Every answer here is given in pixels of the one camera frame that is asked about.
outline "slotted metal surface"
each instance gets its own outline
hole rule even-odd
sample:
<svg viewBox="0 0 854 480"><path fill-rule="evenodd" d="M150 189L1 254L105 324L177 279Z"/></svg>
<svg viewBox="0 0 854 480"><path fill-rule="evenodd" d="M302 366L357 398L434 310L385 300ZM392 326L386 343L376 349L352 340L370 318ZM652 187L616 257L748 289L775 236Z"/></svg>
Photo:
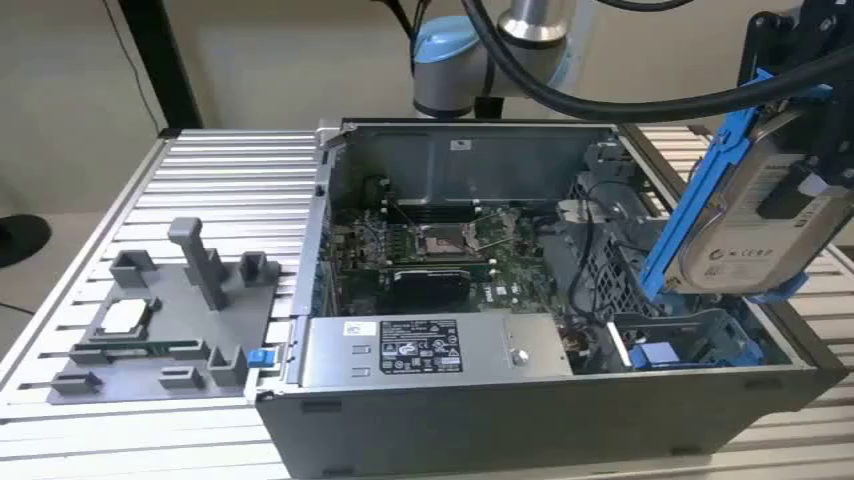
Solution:
<svg viewBox="0 0 854 480"><path fill-rule="evenodd" d="M684 127L643 131L687 177L707 138ZM157 158L149 169L142 168L135 188L122 194L129 200L125 211L117 212L119 221L106 225L87 245L93 254L77 270L69 270L74 278L67 291L45 302L33 319L45 318L43 327L2 391L0 478L286 478L260 418L242 399L53 407L43 403L42 382L65 362L50 352L63 351L78 339L91 318L94 302L109 287L107 260L123 248L119 245L151 249L157 261L178 261L161 240L177 212L206 220L202 237L228 252L225 257L252 248L273 252L284 266L266 341L286 338L305 195L310 194L312 145L309 133L189 132L154 152ZM829 247L808 272L811 279L791 303L854 369L854 265ZM50 301L54 308L47 308ZM6 357L0 372L11 363ZM804 410L760 419L711 457L501 474L501 478L520 479L664 477L854 478L854 375ZM488 479L494 474L442 478Z"/></svg>

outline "wall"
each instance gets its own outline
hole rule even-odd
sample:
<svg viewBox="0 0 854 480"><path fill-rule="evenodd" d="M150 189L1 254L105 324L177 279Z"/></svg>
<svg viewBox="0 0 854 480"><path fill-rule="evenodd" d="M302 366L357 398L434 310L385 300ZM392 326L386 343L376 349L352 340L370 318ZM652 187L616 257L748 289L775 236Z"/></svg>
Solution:
<svg viewBox="0 0 854 480"><path fill-rule="evenodd" d="M578 0L576 18L589 22L589 33L576 52L572 93L593 100L643 102L732 88L749 17L800 3L695 0L667 12L634 13Z"/></svg>
<svg viewBox="0 0 854 480"><path fill-rule="evenodd" d="M103 210L154 130L102 4L1 3L0 205Z"/></svg>
<svg viewBox="0 0 854 480"><path fill-rule="evenodd" d="M490 0L492 15L508 5ZM322 117L413 114L408 40L378 2L167 0L166 9L207 125L310 128ZM461 14L458 0L428 10ZM548 111L516 100L506 115Z"/></svg>

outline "gray 3d-printed holder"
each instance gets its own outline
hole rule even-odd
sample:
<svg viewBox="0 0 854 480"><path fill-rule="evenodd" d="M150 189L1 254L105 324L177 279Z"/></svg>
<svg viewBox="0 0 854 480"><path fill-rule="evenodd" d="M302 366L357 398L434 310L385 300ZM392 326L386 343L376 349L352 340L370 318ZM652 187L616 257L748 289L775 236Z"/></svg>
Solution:
<svg viewBox="0 0 854 480"><path fill-rule="evenodd" d="M51 404L242 395L246 354L261 346L278 264L262 252L222 263L205 250L201 222L175 218L169 239L187 264L154 265L143 250L118 253L115 285L70 348L70 361L47 396ZM126 332L101 326L109 306L143 299L146 311Z"/></svg>

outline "motherboard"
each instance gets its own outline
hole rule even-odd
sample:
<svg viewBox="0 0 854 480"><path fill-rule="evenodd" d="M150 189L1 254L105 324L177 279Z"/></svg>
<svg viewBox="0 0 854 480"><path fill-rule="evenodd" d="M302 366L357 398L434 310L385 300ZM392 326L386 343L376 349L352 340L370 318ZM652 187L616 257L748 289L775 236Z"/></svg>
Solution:
<svg viewBox="0 0 854 480"><path fill-rule="evenodd" d="M333 228L338 314L562 308L529 209L385 205Z"/></svg>

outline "white label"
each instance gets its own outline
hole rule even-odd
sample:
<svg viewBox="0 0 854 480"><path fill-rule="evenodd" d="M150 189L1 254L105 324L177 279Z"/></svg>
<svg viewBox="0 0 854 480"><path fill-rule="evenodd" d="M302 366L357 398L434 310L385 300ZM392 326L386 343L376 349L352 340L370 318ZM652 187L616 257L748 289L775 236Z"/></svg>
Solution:
<svg viewBox="0 0 854 480"><path fill-rule="evenodd" d="M470 140L450 140L450 151L470 150Z"/></svg>
<svg viewBox="0 0 854 480"><path fill-rule="evenodd" d="M344 322L345 337L374 337L376 322Z"/></svg>
<svg viewBox="0 0 854 480"><path fill-rule="evenodd" d="M147 310L147 304L145 300L118 300L106 309L106 315L101 321L101 328L105 333L126 333L138 324L145 311Z"/></svg>
<svg viewBox="0 0 854 480"><path fill-rule="evenodd" d="M756 214L759 203L785 176L787 167L796 158L797 155L777 155L767 161L736 206L727 212L711 241L689 266L689 276L703 288L745 288L759 284L829 203L829 197L815 198L797 216L787 220L767 220Z"/></svg>

